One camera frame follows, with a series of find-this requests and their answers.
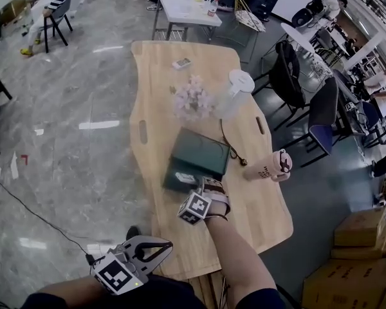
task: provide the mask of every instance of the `white pants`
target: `white pants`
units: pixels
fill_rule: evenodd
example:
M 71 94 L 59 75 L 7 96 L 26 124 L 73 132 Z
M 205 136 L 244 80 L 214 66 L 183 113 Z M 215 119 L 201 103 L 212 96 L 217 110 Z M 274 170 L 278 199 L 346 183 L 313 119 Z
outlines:
M 50 18 L 47 18 L 47 28 L 52 28 L 53 23 Z M 32 27 L 28 31 L 28 46 L 31 47 L 34 45 L 34 40 L 40 39 L 41 33 L 44 30 L 44 16 L 41 15 L 38 20 L 36 20 Z

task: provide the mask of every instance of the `phone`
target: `phone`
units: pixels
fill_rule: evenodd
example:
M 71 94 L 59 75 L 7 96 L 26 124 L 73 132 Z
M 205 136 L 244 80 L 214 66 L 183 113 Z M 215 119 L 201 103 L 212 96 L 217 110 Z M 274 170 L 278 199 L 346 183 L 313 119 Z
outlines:
M 181 70 L 181 69 L 184 69 L 191 64 L 192 64 L 192 61 L 188 58 L 185 58 L 185 59 L 181 59 L 180 61 L 173 62 L 172 65 L 173 65 L 173 68 L 175 68 L 176 70 Z

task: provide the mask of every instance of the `cup lid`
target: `cup lid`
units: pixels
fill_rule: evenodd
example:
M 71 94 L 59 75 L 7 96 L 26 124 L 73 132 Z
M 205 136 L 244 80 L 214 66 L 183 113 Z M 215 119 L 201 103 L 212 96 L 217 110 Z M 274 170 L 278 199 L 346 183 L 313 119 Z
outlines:
M 240 91 L 251 93 L 255 89 L 255 82 L 249 73 L 242 70 L 232 70 L 229 73 L 230 82 Z

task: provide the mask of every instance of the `bottle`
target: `bottle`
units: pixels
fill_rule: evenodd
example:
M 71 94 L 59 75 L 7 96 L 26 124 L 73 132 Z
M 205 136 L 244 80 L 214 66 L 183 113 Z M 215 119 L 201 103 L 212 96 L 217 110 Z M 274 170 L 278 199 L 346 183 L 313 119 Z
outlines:
M 210 8 L 208 9 L 207 15 L 213 17 L 216 14 L 217 7 L 219 6 L 219 0 L 213 0 Z

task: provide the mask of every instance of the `gray tiled floor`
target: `gray tiled floor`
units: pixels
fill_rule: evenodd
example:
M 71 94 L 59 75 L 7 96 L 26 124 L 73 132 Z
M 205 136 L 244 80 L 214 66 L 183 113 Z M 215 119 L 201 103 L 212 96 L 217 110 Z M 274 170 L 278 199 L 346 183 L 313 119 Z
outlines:
M 73 33 L 62 27 L 69 47 L 51 39 L 50 54 L 40 45 L 35 48 L 38 54 L 28 60 L 19 55 L 25 41 L 20 29 L 7 29 L 0 43 L 0 77 L 15 96 L 0 114 L 2 182 L 99 255 L 122 241 L 130 225 L 149 230 L 148 201 L 129 147 L 128 125 L 137 83 L 129 47 L 134 40 L 150 39 L 154 13 L 147 12 L 146 5 L 145 0 L 87 0 L 71 22 Z M 259 35 L 253 61 L 243 65 L 252 75 L 259 72 L 260 56 L 282 35 L 275 20 L 267 30 Z M 203 34 L 191 31 L 189 40 L 202 41 Z M 216 38 L 214 44 L 228 42 Z M 106 47 L 115 49 L 102 50 Z M 314 79 L 303 82 L 308 90 L 318 86 Z M 270 89 L 256 100 L 271 128 L 288 113 L 283 109 L 269 117 L 281 105 Z M 112 120 L 117 127 L 79 126 Z M 302 134 L 304 128 L 300 122 L 280 129 L 273 134 L 274 148 Z M 43 135 L 37 136 L 38 129 Z M 10 172 L 14 152 L 29 156 L 28 165 L 18 159 L 16 180 Z M 310 157 L 303 145 L 289 153 L 295 166 Z M 375 184 L 365 166 L 350 138 L 335 146 L 332 156 L 305 169 L 295 168 L 290 180 L 282 183 L 295 231 L 262 258 L 276 281 L 295 297 L 300 297 L 302 280 L 327 259 L 334 227 L 349 211 L 371 206 Z M 74 244 L 0 189 L 1 300 L 20 306 L 46 283 L 87 273 L 88 265 Z

